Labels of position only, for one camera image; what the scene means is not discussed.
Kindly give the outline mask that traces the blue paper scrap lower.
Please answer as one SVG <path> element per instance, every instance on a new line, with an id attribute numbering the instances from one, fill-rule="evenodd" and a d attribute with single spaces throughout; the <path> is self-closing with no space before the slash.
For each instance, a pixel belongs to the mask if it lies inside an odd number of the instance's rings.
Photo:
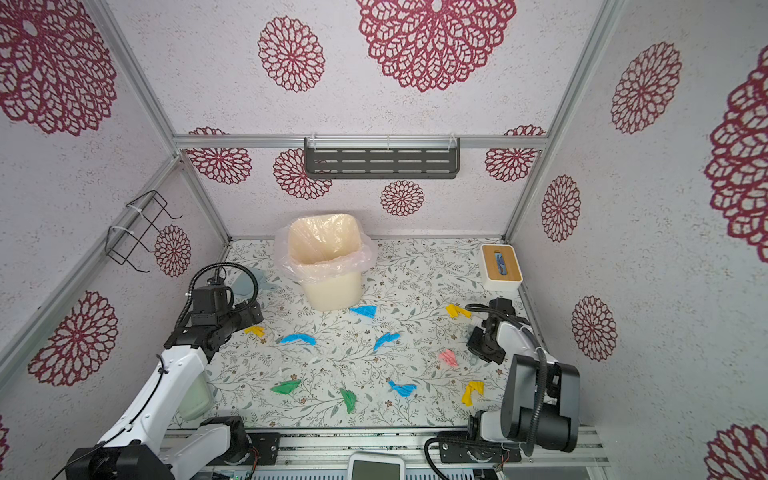
<path id="1" fill-rule="evenodd" d="M 388 381 L 388 385 L 394 392 L 403 398 L 408 398 L 417 389 L 417 386 L 414 384 L 397 384 L 392 380 Z"/>

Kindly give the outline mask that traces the white digital clock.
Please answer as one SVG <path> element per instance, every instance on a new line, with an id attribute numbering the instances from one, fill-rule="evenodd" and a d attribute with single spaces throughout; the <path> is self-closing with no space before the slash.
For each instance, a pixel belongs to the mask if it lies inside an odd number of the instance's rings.
<path id="1" fill-rule="evenodd" d="M 356 452 L 349 457 L 347 480 L 405 480 L 405 461 L 392 454 Z"/>

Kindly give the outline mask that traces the green paper scrap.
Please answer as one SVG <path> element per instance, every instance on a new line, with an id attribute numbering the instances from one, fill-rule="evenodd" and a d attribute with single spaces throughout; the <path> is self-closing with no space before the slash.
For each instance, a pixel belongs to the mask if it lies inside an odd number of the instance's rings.
<path id="1" fill-rule="evenodd" d="M 271 391 L 280 395 L 289 395 L 301 385 L 301 380 L 290 380 L 281 382 L 271 388 Z"/>
<path id="2" fill-rule="evenodd" d="M 347 389 L 340 389 L 339 393 L 341 394 L 347 413 L 352 414 L 355 411 L 357 404 L 356 395 Z"/>

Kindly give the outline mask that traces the pale green soap bar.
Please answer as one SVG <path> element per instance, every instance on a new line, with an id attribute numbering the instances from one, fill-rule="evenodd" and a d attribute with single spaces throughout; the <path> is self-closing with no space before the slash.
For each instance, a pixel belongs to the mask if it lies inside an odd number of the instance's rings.
<path id="1" fill-rule="evenodd" d="M 183 421 L 192 421 L 203 416 L 213 406 L 214 398 L 205 372 L 201 373 L 187 390 L 178 414 Z"/>

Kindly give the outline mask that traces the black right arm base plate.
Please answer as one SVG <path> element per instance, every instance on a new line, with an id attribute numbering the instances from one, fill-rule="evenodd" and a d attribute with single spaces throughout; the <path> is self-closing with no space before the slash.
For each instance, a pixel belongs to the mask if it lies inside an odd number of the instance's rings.
<path id="1" fill-rule="evenodd" d="M 469 440 L 466 433 L 443 431 L 437 435 L 438 453 L 445 464 L 501 464 L 521 461 L 517 444 L 498 444 L 484 440 Z"/>

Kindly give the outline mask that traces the yellow paper scrap upper right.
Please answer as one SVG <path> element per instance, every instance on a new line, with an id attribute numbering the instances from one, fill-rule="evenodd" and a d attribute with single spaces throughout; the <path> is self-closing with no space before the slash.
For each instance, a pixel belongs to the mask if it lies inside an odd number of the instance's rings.
<path id="1" fill-rule="evenodd" d="M 472 318 L 471 311 L 466 310 L 455 304 L 449 304 L 448 306 L 445 307 L 445 310 L 452 319 L 458 319 L 459 317 L 464 317 L 466 319 Z"/>

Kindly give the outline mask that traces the yellow paper scrap left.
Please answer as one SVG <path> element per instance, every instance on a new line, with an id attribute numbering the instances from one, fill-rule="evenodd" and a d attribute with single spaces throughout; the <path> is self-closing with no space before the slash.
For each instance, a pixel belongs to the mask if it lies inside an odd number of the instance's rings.
<path id="1" fill-rule="evenodd" d="M 260 326 L 252 326 L 244 330 L 245 333 L 255 335 L 256 337 L 263 338 L 265 336 L 265 330 Z"/>

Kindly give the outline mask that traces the green paper scrap lower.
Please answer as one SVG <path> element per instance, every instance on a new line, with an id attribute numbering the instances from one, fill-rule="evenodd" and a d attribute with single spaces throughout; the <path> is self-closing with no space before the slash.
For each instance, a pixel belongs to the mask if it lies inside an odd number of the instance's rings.
<path id="1" fill-rule="evenodd" d="M 355 411 L 357 404 L 356 395 L 347 389 L 340 389 L 339 393 L 341 394 L 347 413 L 352 414 Z"/>

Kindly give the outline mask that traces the yellow paper scrap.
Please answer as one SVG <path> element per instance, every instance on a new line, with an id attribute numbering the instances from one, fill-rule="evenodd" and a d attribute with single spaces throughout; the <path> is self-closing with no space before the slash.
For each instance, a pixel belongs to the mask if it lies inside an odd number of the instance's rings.
<path id="1" fill-rule="evenodd" d="M 464 317 L 466 319 L 472 318 L 471 311 L 466 310 L 455 304 L 449 304 L 448 306 L 445 307 L 445 310 L 452 319 L 458 319 L 459 317 Z"/>
<path id="2" fill-rule="evenodd" d="M 483 381 L 469 381 L 461 397 L 461 403 L 466 407 L 472 407 L 474 395 L 483 397 L 484 394 L 485 394 L 485 384 Z"/>
<path id="3" fill-rule="evenodd" d="M 255 335 L 256 337 L 263 338 L 265 336 L 265 330 L 260 326 L 252 326 L 244 330 L 245 333 Z"/>

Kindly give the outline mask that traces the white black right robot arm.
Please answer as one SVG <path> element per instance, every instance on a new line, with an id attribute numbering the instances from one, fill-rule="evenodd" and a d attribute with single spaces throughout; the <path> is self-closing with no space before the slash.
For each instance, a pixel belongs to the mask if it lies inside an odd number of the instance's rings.
<path id="1" fill-rule="evenodd" d="M 431 447 L 456 447 L 471 454 L 510 461 L 518 454 L 530 457 L 536 448 L 571 453 L 580 429 L 580 373 L 557 360 L 539 341 L 529 320 L 516 314 L 512 301 L 496 298 L 464 309 L 484 313 L 467 349 L 485 362 L 511 361 L 501 406 L 470 417 L 463 437 L 441 435 L 423 445 L 429 468 L 439 479 L 448 476 L 431 456 Z"/>

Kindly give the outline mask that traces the pale blue plastic dustpan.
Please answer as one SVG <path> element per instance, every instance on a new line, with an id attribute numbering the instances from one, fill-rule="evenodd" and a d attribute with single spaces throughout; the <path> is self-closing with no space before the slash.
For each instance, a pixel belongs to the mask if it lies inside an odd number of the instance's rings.
<path id="1" fill-rule="evenodd" d="M 267 274 L 263 270 L 250 268 L 249 271 L 257 280 L 259 286 L 259 294 L 276 290 L 278 288 L 275 283 L 269 281 Z M 251 281 L 250 277 L 244 273 L 241 273 L 237 278 L 234 279 L 231 288 L 237 298 L 250 298 L 254 292 L 253 282 Z"/>

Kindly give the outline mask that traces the blue paper scrap left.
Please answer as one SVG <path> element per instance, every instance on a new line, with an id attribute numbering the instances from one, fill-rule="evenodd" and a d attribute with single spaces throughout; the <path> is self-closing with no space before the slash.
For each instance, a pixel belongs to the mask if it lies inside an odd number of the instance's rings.
<path id="1" fill-rule="evenodd" d="M 314 337 L 306 334 L 287 335 L 279 341 L 280 344 L 288 344 L 292 342 L 303 342 L 311 346 L 315 346 L 317 344 L 317 340 Z"/>

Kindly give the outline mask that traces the yellow paper scrap lower right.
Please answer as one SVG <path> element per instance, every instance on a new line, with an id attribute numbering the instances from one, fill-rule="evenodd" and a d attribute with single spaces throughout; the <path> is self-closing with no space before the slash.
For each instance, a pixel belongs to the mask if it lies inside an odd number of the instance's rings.
<path id="1" fill-rule="evenodd" d="M 461 403 L 466 407 L 472 407 L 474 395 L 483 397 L 484 394 L 485 394 L 485 384 L 483 381 L 469 381 L 461 397 Z"/>

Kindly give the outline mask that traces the cream trash bin with bag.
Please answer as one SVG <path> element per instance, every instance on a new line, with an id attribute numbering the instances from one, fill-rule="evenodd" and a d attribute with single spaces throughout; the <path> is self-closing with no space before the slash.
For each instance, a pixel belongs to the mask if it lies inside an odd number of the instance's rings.
<path id="1" fill-rule="evenodd" d="M 376 243 L 349 214 L 298 218 L 275 235 L 275 265 L 299 284 L 317 311 L 357 305 L 362 274 L 375 266 L 377 254 Z"/>

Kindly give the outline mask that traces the pink paper scrap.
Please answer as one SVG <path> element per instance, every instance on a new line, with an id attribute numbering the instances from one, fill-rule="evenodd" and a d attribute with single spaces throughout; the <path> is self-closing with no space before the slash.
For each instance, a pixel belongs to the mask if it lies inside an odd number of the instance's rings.
<path id="1" fill-rule="evenodd" d="M 450 349 L 445 349 L 440 352 L 438 358 L 451 368 L 457 368 L 459 366 L 456 354 Z"/>

